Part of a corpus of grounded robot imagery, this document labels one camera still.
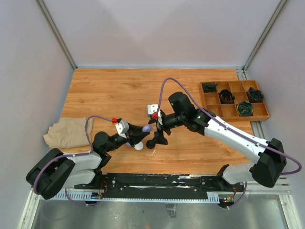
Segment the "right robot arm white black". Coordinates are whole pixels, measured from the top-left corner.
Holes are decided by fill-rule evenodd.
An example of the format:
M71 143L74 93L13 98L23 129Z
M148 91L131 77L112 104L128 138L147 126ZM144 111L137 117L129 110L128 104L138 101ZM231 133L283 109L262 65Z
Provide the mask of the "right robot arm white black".
M146 143L148 148L154 148L156 144L167 145L163 134L170 135L171 129L183 125L192 132L227 144L250 160L235 166L224 165L216 178L216 186L220 190L226 191L233 184L246 181L255 181L269 188L275 186L287 164L281 141L255 137L228 124L212 112L195 108L189 97L182 92L173 93L169 102L174 110L172 114L165 114L158 104L147 106L149 122L156 123L157 127L154 138Z

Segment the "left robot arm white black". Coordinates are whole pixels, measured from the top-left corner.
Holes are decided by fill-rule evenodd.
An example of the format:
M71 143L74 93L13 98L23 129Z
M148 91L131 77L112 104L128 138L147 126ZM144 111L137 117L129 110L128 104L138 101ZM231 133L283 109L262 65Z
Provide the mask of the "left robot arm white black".
M136 126L124 120L115 125L117 133L108 135L100 131L94 136L92 150L69 154L51 149L26 175L26 181L37 195L45 200L55 197L62 189L87 184L96 189L102 184L97 170L110 160L109 152L128 144L143 149L142 140L150 134L152 126Z

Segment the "black earbud charging case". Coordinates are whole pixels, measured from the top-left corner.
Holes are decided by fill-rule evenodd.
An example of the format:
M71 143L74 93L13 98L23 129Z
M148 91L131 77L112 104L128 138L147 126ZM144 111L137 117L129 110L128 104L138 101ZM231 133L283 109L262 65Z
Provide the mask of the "black earbud charging case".
M148 140L148 141L146 142L146 147L147 147L148 149L153 149L153 148L155 148L155 142L154 142L153 140Z

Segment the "white earbud charging case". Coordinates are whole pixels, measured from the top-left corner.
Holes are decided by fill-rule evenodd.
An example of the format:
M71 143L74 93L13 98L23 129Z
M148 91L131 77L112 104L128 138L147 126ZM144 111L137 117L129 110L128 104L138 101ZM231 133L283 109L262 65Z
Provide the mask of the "white earbud charging case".
M134 149L137 150L137 151L142 150L143 149L143 142L140 141L139 143L135 144Z

